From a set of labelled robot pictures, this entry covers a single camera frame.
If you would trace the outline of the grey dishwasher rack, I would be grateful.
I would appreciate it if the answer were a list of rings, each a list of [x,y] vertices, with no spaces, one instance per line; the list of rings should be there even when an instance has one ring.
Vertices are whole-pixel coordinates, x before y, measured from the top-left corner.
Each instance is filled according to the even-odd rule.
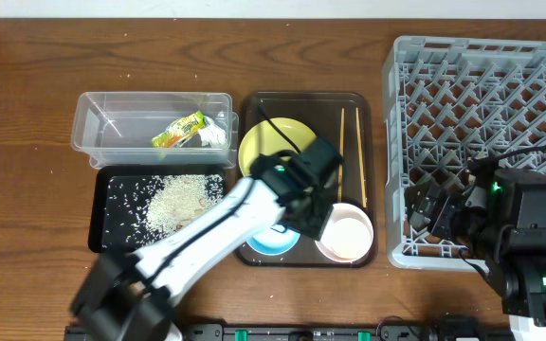
[[[387,256],[404,269],[463,271],[459,248],[415,230],[405,190],[469,184],[468,159],[546,174],[546,42],[402,36],[382,68]]]

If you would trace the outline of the clear plastic bin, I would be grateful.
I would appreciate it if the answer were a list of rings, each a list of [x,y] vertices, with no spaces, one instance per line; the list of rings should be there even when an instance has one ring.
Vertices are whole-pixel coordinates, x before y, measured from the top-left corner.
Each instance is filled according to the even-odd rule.
[[[196,112],[219,127],[218,140],[200,135],[185,144],[155,148],[152,139],[172,123]],[[99,169],[112,165],[198,165],[235,167],[239,116],[227,93],[86,92],[80,95],[71,146]]]

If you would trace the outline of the pink bowl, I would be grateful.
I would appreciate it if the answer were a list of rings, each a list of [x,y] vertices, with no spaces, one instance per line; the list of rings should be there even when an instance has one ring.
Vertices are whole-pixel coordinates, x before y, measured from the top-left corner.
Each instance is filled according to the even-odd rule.
[[[315,245],[327,259],[350,263],[365,257],[374,240],[373,225],[358,206],[347,203],[333,204],[323,234]]]

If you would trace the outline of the right wooden chopstick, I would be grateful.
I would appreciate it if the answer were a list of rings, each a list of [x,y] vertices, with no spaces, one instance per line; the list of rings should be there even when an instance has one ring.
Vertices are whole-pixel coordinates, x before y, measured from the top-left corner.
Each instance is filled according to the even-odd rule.
[[[356,129],[356,141],[359,163],[359,176],[360,176],[360,192],[361,192],[361,205],[365,209],[367,208],[367,189],[366,189],[366,173],[364,165],[364,153],[363,153],[363,140],[361,133],[361,120],[359,108],[355,108],[355,129]]]

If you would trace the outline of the black tray with rice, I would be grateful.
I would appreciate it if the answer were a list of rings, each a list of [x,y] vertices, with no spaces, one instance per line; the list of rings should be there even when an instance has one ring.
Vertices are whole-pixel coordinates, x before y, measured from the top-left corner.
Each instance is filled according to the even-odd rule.
[[[104,167],[96,178],[88,248],[134,251],[170,237],[219,203],[226,189],[220,166]]]

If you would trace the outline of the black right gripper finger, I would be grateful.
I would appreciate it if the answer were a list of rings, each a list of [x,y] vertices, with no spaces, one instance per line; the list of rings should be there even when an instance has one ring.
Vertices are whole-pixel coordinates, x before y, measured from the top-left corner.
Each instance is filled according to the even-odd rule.
[[[408,217],[408,221],[410,226],[415,230],[427,229],[429,225],[429,216],[422,212],[412,211]]]
[[[408,213],[430,213],[437,203],[437,185],[426,182],[407,188],[405,203]]]

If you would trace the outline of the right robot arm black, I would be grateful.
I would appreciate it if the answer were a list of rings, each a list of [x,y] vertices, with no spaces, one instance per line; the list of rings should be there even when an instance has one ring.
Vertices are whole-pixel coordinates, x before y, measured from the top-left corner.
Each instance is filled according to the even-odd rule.
[[[434,182],[405,192],[409,224],[461,246],[497,293],[517,340],[546,340],[546,176],[494,167],[467,194]]]

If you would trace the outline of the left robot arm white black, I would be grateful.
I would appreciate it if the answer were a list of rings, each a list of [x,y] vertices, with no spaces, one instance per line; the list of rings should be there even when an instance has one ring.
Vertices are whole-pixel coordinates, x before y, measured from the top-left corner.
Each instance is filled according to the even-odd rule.
[[[174,310],[214,265],[253,236],[285,223],[321,238],[343,162],[318,137],[299,153],[259,155],[248,176],[181,231],[128,253],[101,253],[70,304],[95,340],[180,340]]]

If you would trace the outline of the white napkin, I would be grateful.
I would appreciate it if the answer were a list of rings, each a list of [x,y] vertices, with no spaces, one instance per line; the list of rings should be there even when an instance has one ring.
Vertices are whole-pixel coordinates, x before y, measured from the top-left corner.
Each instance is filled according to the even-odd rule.
[[[227,144],[227,133],[211,117],[205,117],[204,127],[198,131],[203,147],[223,148]]]

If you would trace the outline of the yellow plate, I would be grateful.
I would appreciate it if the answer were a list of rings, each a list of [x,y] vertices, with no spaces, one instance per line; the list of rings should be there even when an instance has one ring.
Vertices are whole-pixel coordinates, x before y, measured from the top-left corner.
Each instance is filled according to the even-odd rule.
[[[274,117],[271,121],[301,151],[316,138],[308,126],[293,118]],[[258,123],[245,134],[240,143],[238,162],[241,174],[249,175],[250,165],[260,154],[270,155],[284,150],[295,151],[268,121]]]

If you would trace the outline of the light blue bowl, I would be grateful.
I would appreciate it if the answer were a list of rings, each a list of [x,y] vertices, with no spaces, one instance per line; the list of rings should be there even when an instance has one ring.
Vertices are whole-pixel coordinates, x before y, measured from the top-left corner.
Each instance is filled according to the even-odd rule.
[[[250,238],[247,244],[259,254],[277,256],[292,249],[299,239],[298,232],[277,224]]]

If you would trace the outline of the green snack wrapper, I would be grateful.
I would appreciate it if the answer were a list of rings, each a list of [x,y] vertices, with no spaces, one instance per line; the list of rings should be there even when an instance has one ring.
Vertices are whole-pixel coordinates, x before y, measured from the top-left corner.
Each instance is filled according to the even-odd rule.
[[[172,122],[162,133],[152,138],[154,148],[181,146],[206,126],[205,116],[197,111]]]

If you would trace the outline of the dark brown serving tray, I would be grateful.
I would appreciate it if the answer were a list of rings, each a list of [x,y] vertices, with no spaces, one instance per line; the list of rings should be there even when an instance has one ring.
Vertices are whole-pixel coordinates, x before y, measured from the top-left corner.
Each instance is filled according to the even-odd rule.
[[[366,173],[367,208],[362,210],[371,222],[376,222],[374,194],[373,134],[370,107],[362,96],[347,92],[256,92],[248,96],[242,107],[240,118],[240,143],[245,134],[262,121],[257,106],[261,105],[270,118],[293,118],[308,126],[316,136],[335,144],[343,155],[343,185],[341,201],[361,205],[359,163],[355,129],[355,108],[360,111],[363,140],[364,167]],[[277,256],[257,253],[248,244],[235,250],[237,258],[248,266],[285,268],[362,268],[376,258],[377,242],[360,260],[339,263],[324,257],[315,241],[301,236],[289,251]]]

